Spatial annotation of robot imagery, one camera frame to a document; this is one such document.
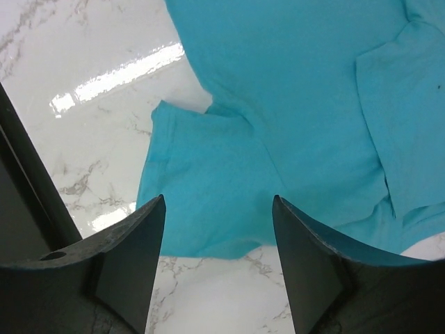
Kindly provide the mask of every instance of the white marble floor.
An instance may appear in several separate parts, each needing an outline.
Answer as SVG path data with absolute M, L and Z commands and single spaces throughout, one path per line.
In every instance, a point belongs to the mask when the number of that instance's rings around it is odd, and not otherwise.
M 134 210 L 159 100 L 211 103 L 162 0 L 0 0 L 0 81 L 84 237 Z M 293 333 L 276 248 L 162 257 L 146 333 Z

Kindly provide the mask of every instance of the turquoise t-shirt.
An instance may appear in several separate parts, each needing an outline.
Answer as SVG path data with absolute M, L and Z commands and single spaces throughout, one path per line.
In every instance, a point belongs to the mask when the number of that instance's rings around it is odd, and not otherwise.
M 445 1 L 166 2 L 213 104 L 153 113 L 162 255 L 274 244 L 275 194 L 395 253 L 445 230 Z

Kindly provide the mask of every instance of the marble floor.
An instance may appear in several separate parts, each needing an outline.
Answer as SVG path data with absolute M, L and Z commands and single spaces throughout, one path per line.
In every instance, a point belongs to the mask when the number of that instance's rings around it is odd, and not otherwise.
M 160 99 L 211 103 L 162 0 L 0 0 L 0 82 L 84 237 L 135 209 Z M 444 240 L 405 254 L 443 257 Z M 276 248 L 162 257 L 146 333 L 293 333 Z

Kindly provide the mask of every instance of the t-shirt sleeve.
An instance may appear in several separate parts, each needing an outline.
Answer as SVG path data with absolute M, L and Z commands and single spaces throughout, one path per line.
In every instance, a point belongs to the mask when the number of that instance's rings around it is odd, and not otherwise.
M 357 59 L 364 117 L 396 217 L 445 202 L 445 1 L 407 0 L 410 23 Z
M 166 102 L 152 114 L 137 205 L 165 196 L 162 255 L 238 258 L 275 243 L 274 165 L 245 119 L 216 114 Z

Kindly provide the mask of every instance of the screw hole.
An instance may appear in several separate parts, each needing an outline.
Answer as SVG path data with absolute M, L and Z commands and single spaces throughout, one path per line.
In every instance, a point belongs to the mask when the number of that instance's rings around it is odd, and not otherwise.
M 60 258 L 64 257 L 65 255 L 67 255 L 67 253 L 65 253 L 65 252 L 53 252 L 51 254 L 48 254 L 45 257 L 42 257 L 40 259 L 40 261 L 49 261 L 49 260 L 60 259 Z

